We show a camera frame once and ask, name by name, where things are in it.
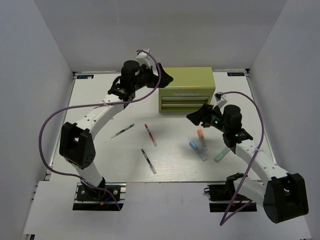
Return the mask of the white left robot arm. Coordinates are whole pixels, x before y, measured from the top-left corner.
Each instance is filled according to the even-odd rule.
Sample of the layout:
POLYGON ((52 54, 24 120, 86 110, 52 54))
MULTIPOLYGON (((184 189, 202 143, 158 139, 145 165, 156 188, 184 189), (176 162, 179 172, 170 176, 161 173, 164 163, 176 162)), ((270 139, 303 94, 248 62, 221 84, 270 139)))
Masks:
POLYGON ((89 185, 88 193, 94 199, 99 200, 106 193, 105 179, 94 164, 96 135, 134 100, 136 91, 144 87, 165 88, 173 80, 163 67, 155 75, 146 65, 128 60, 123 64, 120 76, 112 82, 102 105, 96 106, 75 123, 66 122, 62 126, 59 154, 75 168, 81 180, 89 185))

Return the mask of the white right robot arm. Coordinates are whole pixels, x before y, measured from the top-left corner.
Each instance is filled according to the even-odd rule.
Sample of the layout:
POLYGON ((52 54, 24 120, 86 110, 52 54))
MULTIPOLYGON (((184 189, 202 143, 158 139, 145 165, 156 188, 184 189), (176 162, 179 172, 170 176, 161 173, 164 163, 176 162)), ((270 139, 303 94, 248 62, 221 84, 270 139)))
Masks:
POLYGON ((298 173, 289 173, 259 150, 253 137, 242 127, 238 106, 229 104, 220 110, 217 105, 204 104, 186 117, 196 126, 214 127, 221 131, 226 147, 244 160, 262 181, 257 183, 245 173, 227 177, 225 192, 231 202, 244 196, 262 206, 275 224, 309 213, 304 178, 298 173))

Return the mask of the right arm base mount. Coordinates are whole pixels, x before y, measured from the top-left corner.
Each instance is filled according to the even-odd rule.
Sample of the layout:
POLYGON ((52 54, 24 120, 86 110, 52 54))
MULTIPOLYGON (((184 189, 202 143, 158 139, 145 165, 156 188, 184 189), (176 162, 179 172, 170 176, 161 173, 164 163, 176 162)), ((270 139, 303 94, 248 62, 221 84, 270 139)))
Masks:
MULTIPOLYGON (((224 213, 232 198, 224 184, 209 184, 203 189, 203 192, 208 195, 209 210, 211 213, 224 213)), ((229 212, 233 213, 250 201, 249 198, 243 195, 237 195, 232 203, 229 212)))

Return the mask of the green metal tool chest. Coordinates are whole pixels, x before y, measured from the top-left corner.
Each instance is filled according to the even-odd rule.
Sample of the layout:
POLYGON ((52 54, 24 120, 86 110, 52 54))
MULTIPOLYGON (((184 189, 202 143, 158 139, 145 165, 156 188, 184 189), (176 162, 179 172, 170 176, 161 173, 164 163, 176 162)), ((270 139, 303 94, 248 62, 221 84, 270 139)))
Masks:
POLYGON ((216 90, 211 67, 166 67, 173 81, 158 89, 158 111, 195 112, 210 104, 216 90))

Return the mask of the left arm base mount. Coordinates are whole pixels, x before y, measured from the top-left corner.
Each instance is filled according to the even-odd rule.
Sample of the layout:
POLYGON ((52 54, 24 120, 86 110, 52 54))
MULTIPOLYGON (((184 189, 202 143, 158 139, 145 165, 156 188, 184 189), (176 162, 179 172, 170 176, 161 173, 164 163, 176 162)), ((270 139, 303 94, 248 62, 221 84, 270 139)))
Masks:
POLYGON ((119 211, 117 205, 122 209, 126 197, 126 183, 106 183, 105 188, 110 191, 100 199, 93 198, 87 189, 78 183, 73 201, 73 211, 91 211, 91 212, 114 212, 119 211))

